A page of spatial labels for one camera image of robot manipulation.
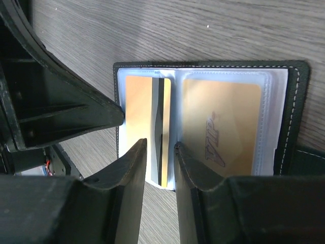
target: card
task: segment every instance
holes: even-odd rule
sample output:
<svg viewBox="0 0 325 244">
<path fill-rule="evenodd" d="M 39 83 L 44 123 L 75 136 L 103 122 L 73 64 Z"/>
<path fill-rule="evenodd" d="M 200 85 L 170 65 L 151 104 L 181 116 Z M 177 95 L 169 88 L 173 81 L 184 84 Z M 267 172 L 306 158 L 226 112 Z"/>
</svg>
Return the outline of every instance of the card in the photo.
<svg viewBox="0 0 325 244">
<path fill-rule="evenodd" d="M 257 84 L 185 79 L 182 142 L 221 176 L 251 175 L 261 95 Z"/>
<path fill-rule="evenodd" d="M 147 138 L 146 179 L 167 187 L 170 126 L 170 79 L 127 76 L 125 81 L 126 141 L 129 150 Z"/>
</svg>

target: wooden table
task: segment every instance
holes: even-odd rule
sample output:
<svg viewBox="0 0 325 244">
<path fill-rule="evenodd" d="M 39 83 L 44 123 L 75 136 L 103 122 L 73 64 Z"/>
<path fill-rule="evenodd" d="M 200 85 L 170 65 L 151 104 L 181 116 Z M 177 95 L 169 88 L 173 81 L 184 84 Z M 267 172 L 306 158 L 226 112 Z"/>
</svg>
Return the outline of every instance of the wooden table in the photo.
<svg viewBox="0 0 325 244">
<path fill-rule="evenodd" d="M 33 8 L 47 49 L 110 98 L 114 62 L 306 60 L 299 142 L 325 150 L 323 0 L 34 0 Z M 116 158 L 114 129 L 63 146 L 85 176 Z M 146 185 L 139 243 L 179 243 L 173 192 Z"/>
</svg>

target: black leather wallet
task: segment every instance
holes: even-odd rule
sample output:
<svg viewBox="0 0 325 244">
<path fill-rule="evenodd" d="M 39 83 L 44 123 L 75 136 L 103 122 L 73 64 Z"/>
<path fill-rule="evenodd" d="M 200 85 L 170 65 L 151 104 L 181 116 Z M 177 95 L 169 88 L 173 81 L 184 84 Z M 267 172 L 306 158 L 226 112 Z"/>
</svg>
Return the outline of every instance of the black leather wallet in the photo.
<svg viewBox="0 0 325 244">
<path fill-rule="evenodd" d="M 117 73 L 120 68 L 227 68 L 287 69 L 288 80 L 278 146 L 274 157 L 274 175 L 325 173 L 325 158 L 317 151 L 297 145 L 310 68 L 304 61 L 206 61 L 206 62 L 135 62 L 114 64 L 115 102 L 119 104 Z M 116 128 L 118 156 L 119 128 Z M 313 170 L 308 161 L 316 161 Z"/>
</svg>

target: handwritten script lettering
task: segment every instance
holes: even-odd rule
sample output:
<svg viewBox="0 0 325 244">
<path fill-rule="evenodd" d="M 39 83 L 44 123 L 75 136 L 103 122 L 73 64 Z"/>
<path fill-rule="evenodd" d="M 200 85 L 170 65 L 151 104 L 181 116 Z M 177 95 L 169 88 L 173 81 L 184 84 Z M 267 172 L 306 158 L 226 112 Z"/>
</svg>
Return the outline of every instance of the handwritten script lettering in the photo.
<svg viewBox="0 0 325 244">
<path fill-rule="evenodd" d="M 207 120 L 206 138 L 205 138 L 205 159 L 212 160 L 221 167 L 225 167 L 225 162 L 217 152 L 219 146 L 219 130 L 215 129 L 214 121 L 218 124 L 219 116 L 212 113 L 212 116 Z"/>
</svg>

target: wallet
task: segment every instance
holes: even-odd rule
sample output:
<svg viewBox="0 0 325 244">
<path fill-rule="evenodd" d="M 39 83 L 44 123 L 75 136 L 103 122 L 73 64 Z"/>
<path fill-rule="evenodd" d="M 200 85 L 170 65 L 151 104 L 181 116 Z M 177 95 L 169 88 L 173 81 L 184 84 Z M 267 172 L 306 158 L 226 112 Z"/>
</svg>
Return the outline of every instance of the wallet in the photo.
<svg viewBox="0 0 325 244">
<path fill-rule="evenodd" d="M 159 188 L 175 188 L 178 141 L 223 177 L 325 172 L 319 152 L 297 145 L 310 73 L 304 61 L 137 62 L 113 69 L 115 102 L 125 112 L 116 128 L 117 157 L 148 138 L 146 180 Z"/>
</svg>

